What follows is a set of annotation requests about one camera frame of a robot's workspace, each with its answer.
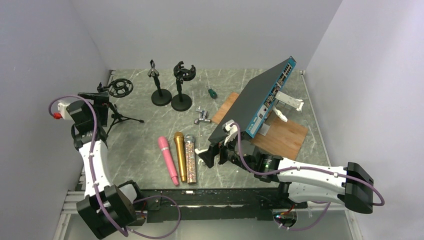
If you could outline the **gold microphone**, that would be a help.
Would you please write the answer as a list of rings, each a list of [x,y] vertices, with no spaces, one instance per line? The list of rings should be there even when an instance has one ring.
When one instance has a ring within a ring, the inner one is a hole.
[[[186,164],[185,142],[184,142],[183,133],[180,131],[175,132],[173,140],[175,143],[180,180],[181,182],[186,183],[187,182],[187,164]]]

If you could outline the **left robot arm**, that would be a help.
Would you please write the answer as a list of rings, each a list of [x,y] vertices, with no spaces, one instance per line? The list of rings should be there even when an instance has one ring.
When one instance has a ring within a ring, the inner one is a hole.
[[[127,237],[127,226],[137,220],[136,210],[143,205],[144,196],[133,180],[112,183],[105,131],[94,106],[82,96],[77,98],[66,109],[74,121],[71,135],[83,159],[86,177],[84,198],[76,204],[77,212],[99,240],[115,232]]]

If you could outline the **rhinestone silver microphone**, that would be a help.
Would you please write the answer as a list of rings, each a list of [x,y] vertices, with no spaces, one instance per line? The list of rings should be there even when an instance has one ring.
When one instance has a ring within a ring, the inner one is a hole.
[[[194,185],[197,183],[197,168],[196,168],[196,152],[195,152],[195,137],[192,134],[184,136],[185,143],[185,159],[187,183]]]

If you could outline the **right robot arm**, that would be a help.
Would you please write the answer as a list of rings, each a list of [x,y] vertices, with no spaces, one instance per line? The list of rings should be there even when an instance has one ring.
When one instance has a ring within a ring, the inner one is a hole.
[[[276,203],[287,208],[303,202],[336,203],[347,209],[371,214],[374,202],[374,180],[356,162],[347,166],[322,166],[267,154],[247,140],[218,143],[195,153],[209,167],[226,162],[254,174],[262,182],[279,183]]]

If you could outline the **pink microphone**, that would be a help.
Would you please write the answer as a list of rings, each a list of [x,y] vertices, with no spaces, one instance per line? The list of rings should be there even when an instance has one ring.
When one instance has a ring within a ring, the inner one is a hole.
[[[178,187],[180,185],[179,179],[178,179],[178,173],[173,161],[172,154],[169,149],[169,143],[166,137],[160,136],[157,139],[158,147],[161,151],[161,154],[163,156],[164,162],[166,164],[166,168],[169,174],[169,177],[172,181],[172,183]]]

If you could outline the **black round-base clip stand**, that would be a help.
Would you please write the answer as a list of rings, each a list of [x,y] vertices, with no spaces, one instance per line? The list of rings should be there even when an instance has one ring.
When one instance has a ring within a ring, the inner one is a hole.
[[[156,90],[151,95],[151,101],[156,106],[166,106],[172,100],[172,94],[169,90],[161,88],[161,83],[159,80],[159,72],[156,70],[156,64],[153,59],[150,60],[150,70],[147,75],[149,78],[153,78]]]

